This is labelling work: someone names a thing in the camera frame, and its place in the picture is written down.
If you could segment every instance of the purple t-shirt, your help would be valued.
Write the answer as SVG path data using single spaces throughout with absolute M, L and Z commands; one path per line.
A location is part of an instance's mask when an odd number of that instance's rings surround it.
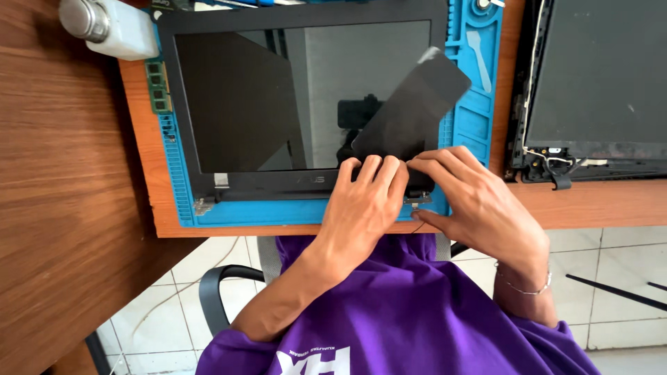
M 313 239 L 276 238 L 283 271 Z M 565 322 L 547 328 L 506 315 L 435 256 L 434 235 L 386 235 L 282 338 L 222 331 L 196 374 L 599 374 Z

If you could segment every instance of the finger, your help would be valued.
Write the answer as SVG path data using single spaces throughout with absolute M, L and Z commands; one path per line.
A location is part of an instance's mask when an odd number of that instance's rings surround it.
M 403 196 L 406 194 L 406 187 L 408 186 L 408 180 L 410 176 L 408 174 L 408 166 L 404 161 L 400 161 L 396 174 L 392 179 L 389 189 L 387 190 L 387 196 L 390 201 L 403 202 Z
M 357 182 L 361 183 L 371 183 L 375 172 L 378 170 L 378 166 L 382 162 L 382 158 L 378 155 L 368 155 L 364 164 L 362 165 L 362 170 L 359 172 L 359 177 L 357 177 Z
M 410 214 L 413 219 L 421 220 L 428 225 L 439 229 L 447 238 L 457 238 L 456 222 L 448 216 L 438 215 L 433 211 L 419 210 Z
M 351 157 L 340 163 L 340 169 L 338 169 L 338 178 L 336 179 L 336 185 L 339 183 L 350 183 L 352 182 L 352 170 L 356 167 L 360 167 L 362 163 L 356 157 Z
M 438 160 L 413 159 L 408 162 L 408 167 L 428 174 L 450 200 L 459 198 L 466 188 L 466 184 L 454 177 Z
M 466 146 L 449 147 L 448 150 L 472 170 L 478 173 L 486 173 L 488 171 Z
M 459 160 L 449 149 L 424 151 L 415 156 L 415 159 L 435 159 L 461 181 L 471 182 L 477 177 L 475 171 Z
M 386 156 L 373 184 L 377 185 L 385 192 L 388 191 L 389 185 L 392 183 L 392 180 L 396 175 L 396 171 L 398 171 L 400 166 L 401 161 L 396 156 Z

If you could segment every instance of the bracelet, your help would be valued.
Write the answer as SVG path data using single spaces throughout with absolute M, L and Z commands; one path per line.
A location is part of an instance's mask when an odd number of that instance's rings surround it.
M 503 275 L 502 272 L 498 269 L 498 262 L 496 262 L 496 264 L 494 264 L 494 266 L 496 267 L 496 275 L 497 275 L 497 276 L 500 276 L 501 278 L 504 279 L 504 278 L 505 278 L 505 275 Z M 507 280 L 503 280 L 503 281 L 505 281 L 505 283 L 507 283 L 507 285 L 509 285 L 512 289 L 514 289 L 515 291 L 517 291 L 517 292 L 519 292 L 519 293 L 522 293 L 522 294 L 530 294 L 530 295 L 532 295 L 532 296 L 537 296 L 537 295 L 539 295 L 539 294 L 542 294 L 542 292 L 544 292 L 547 288 L 549 288 L 549 285 L 551 285 L 551 275 L 552 275 L 552 274 L 551 274 L 551 271 L 550 271 L 549 269 L 547 269 L 547 274 L 546 274 L 546 284 L 544 284 L 544 286 L 542 287 L 542 289 L 538 290 L 537 292 L 525 292 L 525 291 L 523 291 L 523 290 L 521 290 L 521 289 L 515 287 L 514 285 L 512 285 L 511 282 L 509 282 L 509 281 L 507 281 Z

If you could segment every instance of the white bottle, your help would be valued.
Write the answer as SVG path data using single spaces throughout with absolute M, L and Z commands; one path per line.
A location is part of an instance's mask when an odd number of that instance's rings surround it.
M 157 57 L 148 13 L 118 0 L 61 0 L 60 22 L 90 50 L 123 60 Z

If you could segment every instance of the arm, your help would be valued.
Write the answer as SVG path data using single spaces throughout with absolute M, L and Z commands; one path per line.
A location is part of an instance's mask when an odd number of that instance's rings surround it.
M 352 169 L 361 163 L 351 158 L 341 164 L 313 243 L 241 310 L 231 328 L 253 341 L 275 340 L 317 297 L 368 258 L 398 217 L 408 184 L 404 162 L 387 156 L 378 171 L 381 163 L 380 156 L 367 157 L 355 182 Z
M 433 178 L 452 207 L 450 217 L 418 211 L 419 220 L 498 260 L 494 301 L 506 312 L 556 327 L 558 319 L 546 281 L 549 237 L 505 183 L 465 147 L 426 151 L 408 166 Z

